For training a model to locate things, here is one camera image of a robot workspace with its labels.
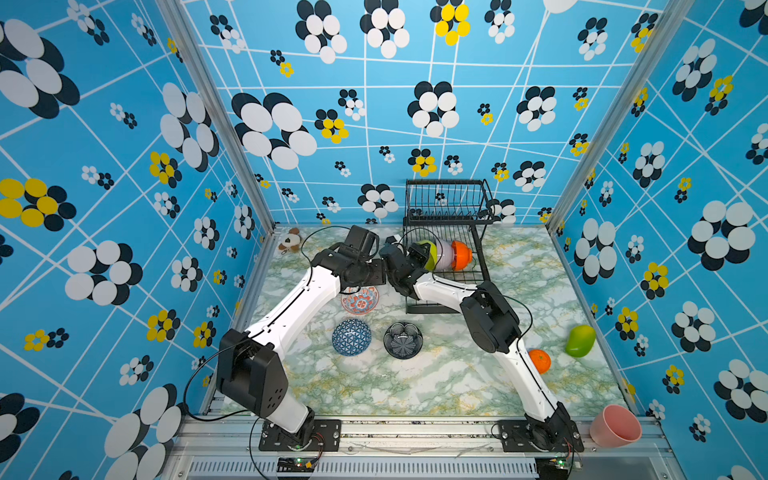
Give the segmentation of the lime green bowl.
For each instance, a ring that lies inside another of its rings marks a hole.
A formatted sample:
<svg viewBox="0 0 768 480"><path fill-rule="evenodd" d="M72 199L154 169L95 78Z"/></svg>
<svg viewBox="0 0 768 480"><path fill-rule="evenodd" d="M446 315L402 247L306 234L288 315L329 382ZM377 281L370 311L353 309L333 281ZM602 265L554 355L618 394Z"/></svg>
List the lime green bowl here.
<svg viewBox="0 0 768 480"><path fill-rule="evenodd" d="M428 271L433 271L438 261L438 251L436 244L432 241L421 240L418 242L418 245L426 250L427 260L425 269Z"/></svg>

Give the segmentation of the red white patterned bowl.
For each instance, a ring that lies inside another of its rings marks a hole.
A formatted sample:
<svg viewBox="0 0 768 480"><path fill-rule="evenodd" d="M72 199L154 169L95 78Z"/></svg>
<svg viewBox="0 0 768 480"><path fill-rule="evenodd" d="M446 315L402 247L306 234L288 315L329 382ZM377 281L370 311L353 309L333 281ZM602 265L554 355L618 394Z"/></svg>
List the red white patterned bowl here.
<svg viewBox="0 0 768 480"><path fill-rule="evenodd" d="M346 292L341 296L342 308L351 315L362 316L372 312L380 300L379 291L374 286L361 287L356 292Z"/></svg>

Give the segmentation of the lilac plastic bowl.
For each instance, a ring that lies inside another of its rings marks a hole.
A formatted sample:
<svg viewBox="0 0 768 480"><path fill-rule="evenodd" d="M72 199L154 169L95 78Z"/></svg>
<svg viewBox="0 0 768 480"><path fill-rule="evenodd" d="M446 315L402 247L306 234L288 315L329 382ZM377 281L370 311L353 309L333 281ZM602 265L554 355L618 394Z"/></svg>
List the lilac plastic bowl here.
<svg viewBox="0 0 768 480"><path fill-rule="evenodd" d="M454 269L454 248L451 241L439 239L436 243L437 261L435 270L437 272L452 271Z"/></svg>

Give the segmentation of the orange plastic bowl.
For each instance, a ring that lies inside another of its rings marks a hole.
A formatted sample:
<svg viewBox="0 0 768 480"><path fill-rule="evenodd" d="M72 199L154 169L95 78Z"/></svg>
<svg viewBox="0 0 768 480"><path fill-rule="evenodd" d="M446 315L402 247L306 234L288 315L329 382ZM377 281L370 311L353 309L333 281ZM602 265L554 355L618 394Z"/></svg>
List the orange plastic bowl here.
<svg viewBox="0 0 768 480"><path fill-rule="evenodd" d="M454 240L451 243L451 248L453 251L452 269L454 271L463 271L473 260L471 248L459 240Z"/></svg>

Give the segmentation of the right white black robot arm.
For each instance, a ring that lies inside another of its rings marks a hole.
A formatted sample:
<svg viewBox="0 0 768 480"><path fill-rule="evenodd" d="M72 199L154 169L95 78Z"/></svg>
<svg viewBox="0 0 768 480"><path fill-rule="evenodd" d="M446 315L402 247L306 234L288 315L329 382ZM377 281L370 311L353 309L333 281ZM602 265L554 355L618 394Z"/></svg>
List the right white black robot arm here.
<svg viewBox="0 0 768 480"><path fill-rule="evenodd" d="M492 354L510 377L522 402L530 441L540 450L564 444L582 452L576 423L547 387L524 345L528 333L508 298L491 281L470 285L443 279L426 269L426 245L404 248L389 237L379 250L389 284L401 295L460 313L475 344Z"/></svg>

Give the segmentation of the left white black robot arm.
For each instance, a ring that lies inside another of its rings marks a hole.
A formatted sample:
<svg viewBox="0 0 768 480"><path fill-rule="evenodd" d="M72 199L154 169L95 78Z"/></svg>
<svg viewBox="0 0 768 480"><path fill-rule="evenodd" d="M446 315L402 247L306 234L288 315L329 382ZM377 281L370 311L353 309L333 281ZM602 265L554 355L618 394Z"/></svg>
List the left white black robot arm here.
<svg viewBox="0 0 768 480"><path fill-rule="evenodd" d="M216 390L304 444L314 412L290 393L283 360L327 303L349 290L385 283L378 246L374 232L350 227L344 240L308 260L299 283L264 317L243 331L229 330L220 342Z"/></svg>

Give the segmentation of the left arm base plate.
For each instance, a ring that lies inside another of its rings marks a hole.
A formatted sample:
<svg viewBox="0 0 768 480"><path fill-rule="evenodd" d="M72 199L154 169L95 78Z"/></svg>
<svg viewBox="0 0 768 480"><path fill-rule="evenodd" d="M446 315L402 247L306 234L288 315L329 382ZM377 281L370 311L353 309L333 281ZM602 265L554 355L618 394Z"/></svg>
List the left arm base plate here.
<svg viewBox="0 0 768 480"><path fill-rule="evenodd" d="M262 452L337 452L342 422L338 419L315 419L297 433L290 433L277 424L265 421L259 437Z"/></svg>

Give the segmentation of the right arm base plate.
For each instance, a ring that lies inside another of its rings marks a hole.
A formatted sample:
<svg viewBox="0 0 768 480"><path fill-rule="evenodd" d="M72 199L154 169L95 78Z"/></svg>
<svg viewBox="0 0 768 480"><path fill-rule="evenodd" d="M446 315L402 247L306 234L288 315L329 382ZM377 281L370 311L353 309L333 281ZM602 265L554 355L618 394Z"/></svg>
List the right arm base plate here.
<svg viewBox="0 0 768 480"><path fill-rule="evenodd" d="M530 424L526 420L500 420L492 430L492 435L507 453L565 454L584 451L582 435L574 421L563 423L555 420L553 424L534 421Z"/></svg>

